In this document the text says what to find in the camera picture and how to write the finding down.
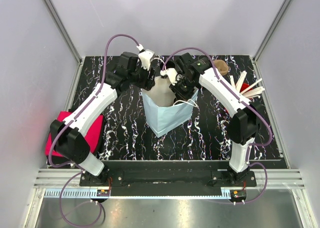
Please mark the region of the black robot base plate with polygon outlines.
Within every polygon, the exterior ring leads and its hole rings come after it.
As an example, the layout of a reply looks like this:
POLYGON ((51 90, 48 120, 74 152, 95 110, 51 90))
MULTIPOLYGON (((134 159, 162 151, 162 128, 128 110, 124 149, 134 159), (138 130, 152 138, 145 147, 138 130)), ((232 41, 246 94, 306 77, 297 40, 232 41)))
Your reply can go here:
POLYGON ((222 188, 256 187, 253 171, 236 174, 228 161, 105 161, 99 176, 85 173, 80 186, 106 187, 111 195, 147 198, 209 197, 221 195, 222 188))

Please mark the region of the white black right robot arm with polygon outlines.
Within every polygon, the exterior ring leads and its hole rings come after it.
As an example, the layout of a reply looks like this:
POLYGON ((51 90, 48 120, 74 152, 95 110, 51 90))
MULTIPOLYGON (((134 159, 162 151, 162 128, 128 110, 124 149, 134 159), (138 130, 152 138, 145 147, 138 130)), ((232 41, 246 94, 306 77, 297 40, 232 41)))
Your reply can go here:
POLYGON ((195 88, 205 88, 227 110, 230 122, 226 128, 232 141, 232 152, 227 173, 229 184, 238 186, 245 180, 243 171, 249 167, 250 144, 260 130, 260 105, 253 104, 233 87, 218 71, 213 60, 204 57, 194 60, 189 53, 166 60, 161 75, 167 76, 169 88, 178 100, 187 101, 195 88))

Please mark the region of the light blue paper bag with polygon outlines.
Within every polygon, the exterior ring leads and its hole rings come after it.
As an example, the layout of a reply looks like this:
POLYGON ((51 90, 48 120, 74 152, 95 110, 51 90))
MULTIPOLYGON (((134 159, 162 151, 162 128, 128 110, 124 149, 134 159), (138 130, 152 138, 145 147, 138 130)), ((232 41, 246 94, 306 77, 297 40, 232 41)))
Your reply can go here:
POLYGON ((151 90, 142 89, 142 100, 146 123, 156 137, 167 134, 171 130, 188 121, 193 108, 198 108, 198 89, 194 89, 193 96, 188 100, 177 100, 170 89, 167 76, 156 76, 155 85, 151 90))

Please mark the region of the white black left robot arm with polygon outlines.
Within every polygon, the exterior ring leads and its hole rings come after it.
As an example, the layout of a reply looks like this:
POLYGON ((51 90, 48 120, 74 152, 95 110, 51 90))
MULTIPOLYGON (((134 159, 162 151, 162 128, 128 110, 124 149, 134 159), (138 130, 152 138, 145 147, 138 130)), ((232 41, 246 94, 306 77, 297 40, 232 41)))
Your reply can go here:
POLYGON ((130 85, 150 90, 155 82, 151 62, 155 54, 142 50, 139 54, 124 52, 118 63, 102 75, 89 97, 63 121, 54 120, 50 125, 50 152, 56 151, 75 166, 90 173, 90 179, 98 186, 104 185, 108 174, 104 164, 91 153, 85 136, 103 110, 115 101, 130 85))

